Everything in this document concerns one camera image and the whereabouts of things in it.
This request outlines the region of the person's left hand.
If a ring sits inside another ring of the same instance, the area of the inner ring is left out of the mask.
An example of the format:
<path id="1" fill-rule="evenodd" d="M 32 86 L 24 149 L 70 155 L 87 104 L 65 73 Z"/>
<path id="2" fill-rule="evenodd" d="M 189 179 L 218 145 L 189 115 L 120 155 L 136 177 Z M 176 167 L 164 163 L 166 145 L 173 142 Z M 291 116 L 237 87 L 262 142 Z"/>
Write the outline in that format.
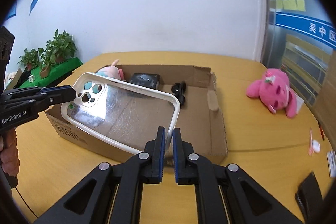
<path id="1" fill-rule="evenodd" d="M 13 128 L 1 136 L 1 167 L 9 176 L 16 176 L 19 173 L 18 155 L 17 133 Z"/>

